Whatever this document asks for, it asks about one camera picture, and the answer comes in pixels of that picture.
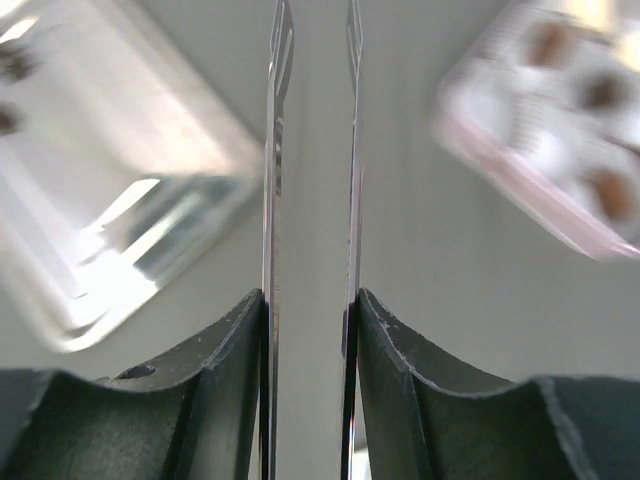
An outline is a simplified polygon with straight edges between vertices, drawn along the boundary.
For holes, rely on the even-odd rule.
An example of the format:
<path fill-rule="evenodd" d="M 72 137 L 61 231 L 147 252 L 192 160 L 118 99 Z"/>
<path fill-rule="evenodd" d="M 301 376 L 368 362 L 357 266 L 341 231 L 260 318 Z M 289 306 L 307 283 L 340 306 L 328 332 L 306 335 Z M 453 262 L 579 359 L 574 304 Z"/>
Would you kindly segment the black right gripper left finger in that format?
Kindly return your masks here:
<path fill-rule="evenodd" d="M 119 376 L 1 373 L 5 479 L 245 479 L 263 298 Z"/>

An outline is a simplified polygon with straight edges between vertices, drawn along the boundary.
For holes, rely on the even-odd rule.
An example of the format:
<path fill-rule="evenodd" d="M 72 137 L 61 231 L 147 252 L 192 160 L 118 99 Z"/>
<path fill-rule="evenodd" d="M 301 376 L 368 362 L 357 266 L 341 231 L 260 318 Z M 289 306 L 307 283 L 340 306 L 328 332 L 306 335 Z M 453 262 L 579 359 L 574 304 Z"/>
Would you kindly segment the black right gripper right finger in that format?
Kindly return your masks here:
<path fill-rule="evenodd" d="M 376 479 L 635 479 L 639 384 L 605 376 L 511 382 L 443 350 L 369 290 L 359 375 Z"/>

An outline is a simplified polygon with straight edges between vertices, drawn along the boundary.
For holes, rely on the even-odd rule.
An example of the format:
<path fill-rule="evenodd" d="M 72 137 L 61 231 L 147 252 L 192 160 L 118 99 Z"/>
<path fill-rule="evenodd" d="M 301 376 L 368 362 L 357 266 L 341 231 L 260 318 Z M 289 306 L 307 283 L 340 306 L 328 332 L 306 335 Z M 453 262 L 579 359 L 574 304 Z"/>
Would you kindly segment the dark small chocolate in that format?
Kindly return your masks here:
<path fill-rule="evenodd" d="M 612 221 L 629 221 L 635 211 L 634 188 L 630 177 L 599 169 L 587 177 L 604 215 Z"/>

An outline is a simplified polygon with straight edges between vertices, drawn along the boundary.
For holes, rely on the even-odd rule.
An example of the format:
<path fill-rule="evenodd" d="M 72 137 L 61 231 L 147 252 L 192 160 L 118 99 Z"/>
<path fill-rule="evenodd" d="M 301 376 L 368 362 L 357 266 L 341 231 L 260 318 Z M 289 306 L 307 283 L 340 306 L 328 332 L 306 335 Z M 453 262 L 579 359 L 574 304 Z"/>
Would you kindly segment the dark chocolate cube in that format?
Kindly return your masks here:
<path fill-rule="evenodd" d="M 625 80 L 618 74 L 605 72 L 594 76 L 582 92 L 580 107 L 587 110 L 613 109 L 627 96 Z"/>

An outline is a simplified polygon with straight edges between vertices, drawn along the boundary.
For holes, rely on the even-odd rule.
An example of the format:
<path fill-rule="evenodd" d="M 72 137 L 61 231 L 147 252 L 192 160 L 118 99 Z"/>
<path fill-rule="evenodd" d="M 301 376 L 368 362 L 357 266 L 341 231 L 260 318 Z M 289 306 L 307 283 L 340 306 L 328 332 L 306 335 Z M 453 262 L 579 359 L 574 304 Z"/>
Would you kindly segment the brown milk chocolate block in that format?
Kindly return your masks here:
<path fill-rule="evenodd" d="M 527 53 L 527 62 L 535 67 L 556 67 L 562 63 L 572 44 L 568 26 L 543 23 L 536 26 Z"/>

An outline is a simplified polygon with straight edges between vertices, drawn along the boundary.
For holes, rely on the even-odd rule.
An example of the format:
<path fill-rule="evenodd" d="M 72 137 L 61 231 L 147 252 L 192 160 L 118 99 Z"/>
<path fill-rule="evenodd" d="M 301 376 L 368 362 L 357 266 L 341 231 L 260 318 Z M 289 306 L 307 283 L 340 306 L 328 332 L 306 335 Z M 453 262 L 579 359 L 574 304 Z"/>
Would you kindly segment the metal tongs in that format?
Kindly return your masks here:
<path fill-rule="evenodd" d="M 341 444 L 339 477 L 353 477 L 355 444 L 355 402 L 357 376 L 358 313 L 360 280 L 361 193 L 363 166 L 359 159 L 361 70 L 363 35 L 357 1 L 348 7 L 346 38 L 349 69 L 354 94 L 352 150 L 349 194 L 349 241 L 346 309 L 342 322 L 343 362 L 341 398 Z M 260 358 L 260 474 L 261 479 L 276 477 L 276 436 L 279 367 L 279 240 L 280 200 L 282 196 L 282 141 L 284 101 L 291 77 L 295 46 L 294 22 L 290 3 L 276 3 L 270 37 L 267 88 L 267 130 L 263 200 L 262 292 L 264 319 L 261 321 Z"/>

